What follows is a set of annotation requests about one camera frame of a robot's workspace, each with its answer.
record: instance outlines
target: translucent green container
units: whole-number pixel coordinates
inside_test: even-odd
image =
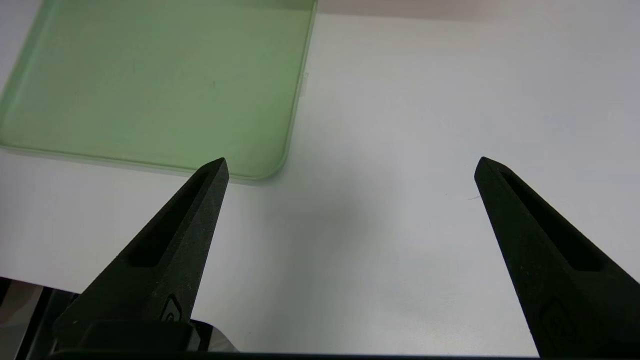
[[[283,164],[316,0],[45,0],[0,145],[231,176]]]

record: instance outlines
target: dark gap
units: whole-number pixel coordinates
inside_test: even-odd
[[[9,290],[10,285],[11,280],[0,277],[0,306],[2,306],[2,303],[4,302],[4,297],[6,296],[6,292]]]
[[[150,231],[127,257],[131,266],[152,268],[160,262],[193,200],[198,195],[207,175],[207,172],[203,172],[198,177],[193,178],[193,182],[184,189],[184,192],[173,206],[161,218],[154,220]]]
[[[578,230],[570,228],[552,211],[547,211],[509,174],[502,173],[502,176],[572,268],[578,271],[602,269],[602,263],[586,244],[588,240]]]

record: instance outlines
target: green plastic tray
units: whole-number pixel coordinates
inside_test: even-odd
[[[176,170],[283,164],[316,0],[45,0],[0,145]]]

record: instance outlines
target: white table surface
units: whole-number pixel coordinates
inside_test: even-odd
[[[5,83],[37,0],[0,0]],[[242,351],[535,356],[473,173],[640,278],[640,2],[320,0],[291,151],[229,184],[193,317]],[[0,276],[82,291],[186,180],[0,151]]]

